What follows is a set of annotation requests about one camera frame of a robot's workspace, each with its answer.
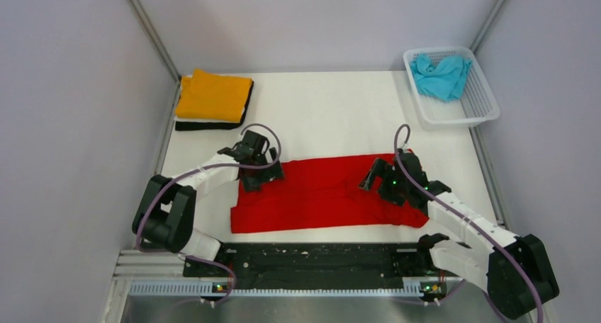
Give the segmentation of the red t shirt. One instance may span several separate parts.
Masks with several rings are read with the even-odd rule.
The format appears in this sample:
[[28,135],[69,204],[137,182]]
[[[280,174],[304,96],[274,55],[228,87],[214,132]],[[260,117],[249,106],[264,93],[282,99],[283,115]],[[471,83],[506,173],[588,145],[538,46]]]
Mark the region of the red t shirt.
[[234,234],[302,230],[357,225],[396,225],[421,228],[428,218],[410,205],[397,206],[375,190],[359,184],[376,159],[393,161],[393,154],[363,154],[284,162],[281,180],[259,191],[239,187],[230,210]]

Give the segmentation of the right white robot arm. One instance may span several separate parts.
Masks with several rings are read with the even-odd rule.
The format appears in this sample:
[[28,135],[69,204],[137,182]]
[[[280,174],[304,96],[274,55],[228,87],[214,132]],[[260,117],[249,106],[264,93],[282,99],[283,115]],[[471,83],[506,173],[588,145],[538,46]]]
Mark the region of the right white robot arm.
[[377,158],[359,184],[368,191],[375,180],[380,197],[408,205],[457,236],[423,235],[415,256],[417,269],[434,275],[449,271],[480,288],[493,308],[517,319],[557,298],[560,289],[544,243],[533,234],[519,236],[487,220],[465,204],[452,189],[429,180],[419,158],[399,149],[392,162]]

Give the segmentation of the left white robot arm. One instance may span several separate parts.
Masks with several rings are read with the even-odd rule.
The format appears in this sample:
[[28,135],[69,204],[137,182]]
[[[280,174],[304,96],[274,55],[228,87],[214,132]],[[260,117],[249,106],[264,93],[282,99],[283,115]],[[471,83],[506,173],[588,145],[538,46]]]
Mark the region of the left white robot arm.
[[147,183],[132,231],[140,251],[168,251],[193,260],[211,276],[227,267],[222,242],[194,227],[196,204],[220,186],[240,181],[247,192],[283,179],[281,141],[244,129],[240,140],[179,176],[153,176]]

